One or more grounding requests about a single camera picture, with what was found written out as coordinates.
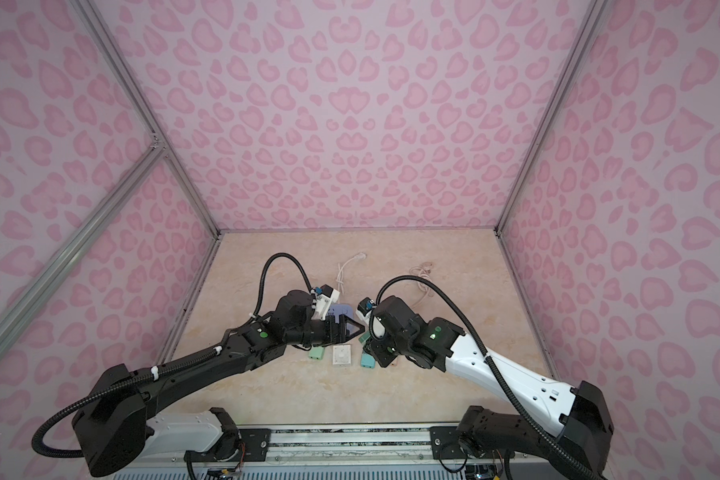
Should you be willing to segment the teal plug adapter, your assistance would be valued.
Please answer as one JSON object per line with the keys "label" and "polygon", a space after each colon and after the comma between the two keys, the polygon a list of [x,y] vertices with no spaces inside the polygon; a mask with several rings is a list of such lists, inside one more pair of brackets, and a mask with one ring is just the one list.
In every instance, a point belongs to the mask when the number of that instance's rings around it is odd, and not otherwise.
{"label": "teal plug adapter", "polygon": [[360,365],[363,368],[373,369],[376,366],[376,360],[371,355],[363,353],[361,355]]}

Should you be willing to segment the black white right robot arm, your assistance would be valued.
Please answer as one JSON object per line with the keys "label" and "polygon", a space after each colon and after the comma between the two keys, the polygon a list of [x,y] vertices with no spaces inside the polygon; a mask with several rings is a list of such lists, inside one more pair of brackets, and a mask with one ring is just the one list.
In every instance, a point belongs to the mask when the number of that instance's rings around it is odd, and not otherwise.
{"label": "black white right robot arm", "polygon": [[465,455],[527,453],[547,460],[568,479],[603,478],[615,426],[601,389],[588,381],[573,386],[551,379],[489,349],[456,303],[432,281],[419,278],[460,322],[424,320],[404,300],[386,293],[405,279],[395,277],[374,299],[359,302],[357,314],[370,333],[365,351],[381,367],[404,357],[422,369],[471,381],[515,410],[498,414],[470,407],[456,429]]}

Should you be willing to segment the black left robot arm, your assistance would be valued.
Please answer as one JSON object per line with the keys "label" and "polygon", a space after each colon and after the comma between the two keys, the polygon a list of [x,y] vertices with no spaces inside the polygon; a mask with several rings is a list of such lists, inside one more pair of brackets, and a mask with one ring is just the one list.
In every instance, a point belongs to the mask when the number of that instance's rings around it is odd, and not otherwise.
{"label": "black left robot arm", "polygon": [[290,346],[301,350],[345,344],[365,327],[352,315],[330,311],[338,290],[308,284],[262,312],[265,287],[242,325],[226,330],[210,347],[149,368],[107,369],[91,392],[52,415],[34,432],[32,450],[43,457],[82,458],[89,473],[104,477],[134,461],[157,435],[150,419],[227,377],[253,371]]}

